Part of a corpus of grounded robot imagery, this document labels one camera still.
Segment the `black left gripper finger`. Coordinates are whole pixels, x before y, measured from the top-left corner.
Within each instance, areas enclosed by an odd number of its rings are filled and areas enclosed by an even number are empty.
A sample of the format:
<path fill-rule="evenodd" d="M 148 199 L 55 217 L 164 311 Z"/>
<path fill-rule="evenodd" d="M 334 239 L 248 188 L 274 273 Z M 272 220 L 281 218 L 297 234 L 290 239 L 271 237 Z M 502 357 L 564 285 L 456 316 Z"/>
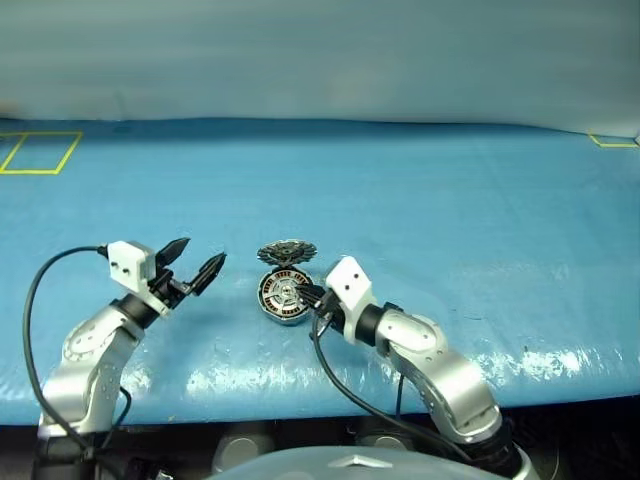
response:
<path fill-rule="evenodd" d="M 177 260 L 190 242 L 190 238 L 183 237 L 170 241 L 155 253 L 156 272 L 160 272 Z"/>
<path fill-rule="evenodd" d="M 208 259 L 189 283 L 189 293 L 195 296 L 201 295 L 220 273 L 226 257 L 226 253 L 221 252 Z"/>

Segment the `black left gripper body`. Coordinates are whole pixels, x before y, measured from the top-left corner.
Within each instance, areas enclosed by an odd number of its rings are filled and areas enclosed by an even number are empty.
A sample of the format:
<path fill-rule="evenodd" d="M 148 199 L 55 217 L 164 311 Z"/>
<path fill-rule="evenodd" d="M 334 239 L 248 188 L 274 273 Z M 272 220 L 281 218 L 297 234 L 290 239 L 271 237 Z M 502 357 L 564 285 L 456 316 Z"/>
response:
<path fill-rule="evenodd" d="M 198 276 L 190 281 L 180 281 L 168 268 L 160 268 L 156 276 L 147 282 L 147 305 L 154 311 L 171 311 L 198 288 Z"/>

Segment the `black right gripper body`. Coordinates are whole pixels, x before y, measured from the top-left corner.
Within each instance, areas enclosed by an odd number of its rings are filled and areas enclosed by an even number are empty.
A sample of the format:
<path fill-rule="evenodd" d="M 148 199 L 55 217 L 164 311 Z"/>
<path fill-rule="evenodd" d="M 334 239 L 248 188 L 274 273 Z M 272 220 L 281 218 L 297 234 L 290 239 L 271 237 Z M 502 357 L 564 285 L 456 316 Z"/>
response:
<path fill-rule="evenodd" d="M 340 300 L 333 290 L 323 288 L 323 296 L 319 305 L 313 310 L 321 319 L 323 327 L 329 327 L 336 331 L 344 330 L 345 314 L 340 307 Z"/>

